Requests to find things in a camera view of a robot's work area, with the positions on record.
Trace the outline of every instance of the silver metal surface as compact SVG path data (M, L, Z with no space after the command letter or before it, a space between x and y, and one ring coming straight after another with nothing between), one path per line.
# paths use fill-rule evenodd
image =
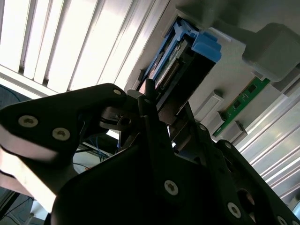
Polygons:
M120 92L119 90L117 90L117 89L113 90L113 92L114 92L115 94L117 94L117 95L120 95L120 94L121 94L121 92Z
M236 148L275 193L289 203L300 193L300 89L281 95Z
M229 148L229 149L231 149L231 144L230 143L225 143L225 146L227 147L227 148Z
M219 112L213 112L211 117L201 122L207 127L210 135L212 135L224 123L224 120Z
M171 195L177 195L178 194L178 187L177 185L171 181L171 180L166 180L165 181L165 190L171 194Z
M200 124L200 128L201 130L206 130L205 126L203 126L202 124Z
M18 120L19 124L25 128L33 128L38 124L37 118L34 116L24 115Z
M194 112L195 119L205 123L210 115L219 109L222 102L223 98L216 91L213 91Z
M232 202L229 202L227 204L227 207L229 209L229 211L231 212L231 214L233 214L236 218L241 218L242 214L240 212L240 209Z
M234 121L233 123L230 123L228 127L226 127L219 136L217 136L217 139L224 139L229 142L233 142L236 138L238 138L243 133L243 128L241 127L241 124L237 121Z
M287 225L286 221L281 216L277 216L277 220L281 225Z
M58 127L52 131L52 136L59 141L66 141L70 138L71 134L67 129Z

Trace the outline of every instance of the green circuit board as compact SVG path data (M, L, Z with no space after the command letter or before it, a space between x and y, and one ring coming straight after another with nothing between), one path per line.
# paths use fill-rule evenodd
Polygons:
M267 86L270 82L268 79L261 81L259 78L254 78L252 82L239 94L239 96L231 103L231 105L222 112L224 123L213 134L218 136L228 124Z

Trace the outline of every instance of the black metal bracket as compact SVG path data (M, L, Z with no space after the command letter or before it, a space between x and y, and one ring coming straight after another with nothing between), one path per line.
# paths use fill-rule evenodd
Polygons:
M146 95L132 97L103 84L0 111L0 159L22 163L24 171L30 170L55 194L52 224L91 224L99 211L106 215L102 222L112 224L145 219L165 224L300 224L234 146L210 139L188 103L169 124L170 136L195 158L175 154L157 112L154 85L146 86ZM20 120L23 116L31 117ZM63 129L54 133L57 128ZM78 144L112 128L121 131L119 153L75 176L70 163ZM3 161L2 169L7 169ZM22 174L15 177L24 182ZM41 197L26 182L22 184L28 191ZM96 195L94 189L104 194ZM241 190L248 193L248 205ZM83 204L97 207L78 207Z

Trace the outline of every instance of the screw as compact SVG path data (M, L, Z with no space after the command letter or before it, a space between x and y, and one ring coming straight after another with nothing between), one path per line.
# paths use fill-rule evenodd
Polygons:
M206 130L205 126L203 126L202 124L200 124L200 128L201 130Z
M225 146L226 146L227 148L231 149L231 144L230 144L230 143L225 142Z
M117 94L117 95L121 95L121 94L122 94L122 93L121 93L119 90L117 90L117 89L113 90L113 92L114 92L115 94Z
M21 116L18 122L22 127L25 128L33 128L38 124L37 118L29 115Z
M177 185L171 181L171 180L166 180L165 181L165 190L171 194L171 195L177 195L178 194L178 187Z
M286 221L281 216L277 216L277 219L281 225L287 225Z
M233 214L237 219L241 218L242 214L240 212L240 209L234 203L228 203L227 207L231 214Z
M70 132L67 129L62 128L62 127L58 127L58 128L55 128L52 131L52 136L56 140L66 141L66 140L68 140L70 138L71 134L70 134Z

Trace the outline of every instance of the cable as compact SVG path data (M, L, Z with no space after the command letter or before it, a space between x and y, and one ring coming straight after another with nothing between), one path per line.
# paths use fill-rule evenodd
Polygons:
M18 205L17 205L16 207L14 207L12 210L8 210L8 212L7 212L3 217L7 216L8 213L11 213L13 210L15 210L16 208L18 208L20 205L24 204L26 201L28 201L28 199L32 199L32 198L28 197L24 202L18 204Z
M0 88L3 88L4 90L7 90L9 93L11 93L19 102L21 102L21 100L19 99L19 97L15 94L15 93L13 93L10 89L8 89L8 88L5 88L5 87L3 87L3 86L0 86Z
M4 217L8 217L8 218L10 218L15 224L17 224L17 225L20 225L19 223L17 223L14 219L12 219L10 216L8 216L8 215L4 215Z
M21 219L20 217L19 217L19 219L20 219L23 223L25 223L25 220ZM38 224L35 224L35 223L32 223L32 222L30 222L29 224L38 225Z
M85 166L85 165L82 165L82 164L79 164L79 163L73 163L73 164L74 164L74 165L81 165L81 166L83 166L83 167L89 169L89 167L87 167L87 166Z

